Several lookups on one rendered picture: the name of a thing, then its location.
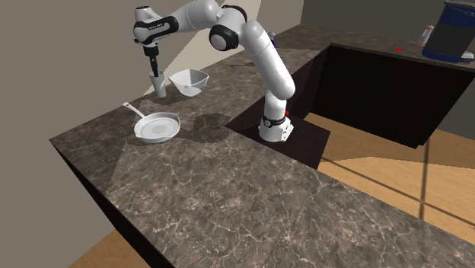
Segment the blue and black appliance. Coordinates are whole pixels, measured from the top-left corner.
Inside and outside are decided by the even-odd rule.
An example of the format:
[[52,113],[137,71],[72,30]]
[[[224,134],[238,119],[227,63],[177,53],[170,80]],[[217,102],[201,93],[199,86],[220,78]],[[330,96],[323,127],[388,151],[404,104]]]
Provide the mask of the blue and black appliance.
[[468,49],[475,38],[475,3],[445,0],[440,18],[422,48],[422,55],[443,62],[474,62]]

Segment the white frying pan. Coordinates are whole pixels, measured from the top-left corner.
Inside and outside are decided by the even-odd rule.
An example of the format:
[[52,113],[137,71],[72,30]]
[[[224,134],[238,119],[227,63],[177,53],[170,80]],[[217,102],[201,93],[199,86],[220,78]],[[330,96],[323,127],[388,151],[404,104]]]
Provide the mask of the white frying pan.
[[158,112],[145,115],[128,102],[122,106],[140,116],[140,120],[134,126],[134,133],[142,142],[148,144],[166,142],[180,131],[181,121],[175,113]]

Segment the grey cup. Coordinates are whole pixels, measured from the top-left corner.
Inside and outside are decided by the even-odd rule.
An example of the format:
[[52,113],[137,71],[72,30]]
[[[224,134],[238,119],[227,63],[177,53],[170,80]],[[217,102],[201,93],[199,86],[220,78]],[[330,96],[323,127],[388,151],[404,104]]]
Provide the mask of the grey cup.
[[164,73],[162,71],[158,72],[158,75],[155,75],[154,72],[150,72],[149,78],[151,80],[152,86],[156,95],[159,98],[164,98],[167,96]]

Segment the small shaker with brown cap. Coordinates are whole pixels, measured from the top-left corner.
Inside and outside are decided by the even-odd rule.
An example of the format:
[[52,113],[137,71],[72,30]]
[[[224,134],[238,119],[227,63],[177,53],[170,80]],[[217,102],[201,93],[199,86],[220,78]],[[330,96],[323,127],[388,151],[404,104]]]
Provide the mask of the small shaker with brown cap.
[[419,43],[420,46],[425,46],[425,44],[428,41],[428,39],[430,37],[430,34],[434,30],[434,28],[435,27],[431,24],[426,25],[424,32],[422,33],[422,35],[418,39],[418,43]]

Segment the white square bowl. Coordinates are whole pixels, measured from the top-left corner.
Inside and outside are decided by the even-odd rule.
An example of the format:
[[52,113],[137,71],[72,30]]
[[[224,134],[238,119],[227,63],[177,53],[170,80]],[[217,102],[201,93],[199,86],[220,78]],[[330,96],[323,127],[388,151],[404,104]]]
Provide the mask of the white square bowl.
[[194,97],[202,92],[209,75],[200,70],[184,69],[171,75],[169,80],[182,95]]

